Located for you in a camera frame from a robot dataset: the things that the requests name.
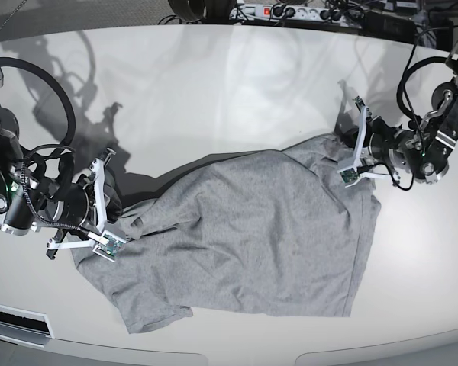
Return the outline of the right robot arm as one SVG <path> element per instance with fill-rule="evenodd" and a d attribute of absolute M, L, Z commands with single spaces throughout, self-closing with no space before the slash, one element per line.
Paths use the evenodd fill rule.
<path fill-rule="evenodd" d="M 26 149 L 19 142 L 15 115 L 0 104 L 0 230 L 24 235 L 33 228 L 52 227 L 86 237 L 98 233 L 102 222 L 113 223 L 121 214 L 115 179 L 98 164 L 106 165 L 114 150 L 104 151 L 90 164 L 91 172 L 73 180 L 76 132 L 73 106 L 59 82 L 39 66 L 11 57 L 0 57 L 3 68 L 29 72 L 57 95 L 66 113 L 66 134 L 59 143 Z"/>

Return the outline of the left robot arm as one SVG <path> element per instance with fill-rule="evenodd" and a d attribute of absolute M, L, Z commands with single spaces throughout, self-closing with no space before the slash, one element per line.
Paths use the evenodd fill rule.
<path fill-rule="evenodd" d="M 406 84 L 414 73 L 432 64 L 444 64 L 453 78 L 434 89 L 431 111 L 420 116 L 414 111 Z M 337 169 L 347 187 L 364 178 L 390 178 L 399 188 L 399 169 L 411 173 L 411 180 L 418 183 L 434 184 L 446 175 L 449 156 L 458 142 L 458 41 L 448 56 L 408 62 L 397 87 L 396 101 L 409 119 L 406 129 L 389 126 L 382 117 L 373 115 L 361 97 L 355 98 L 359 123 L 343 135 L 353 155 L 340 161 Z"/>

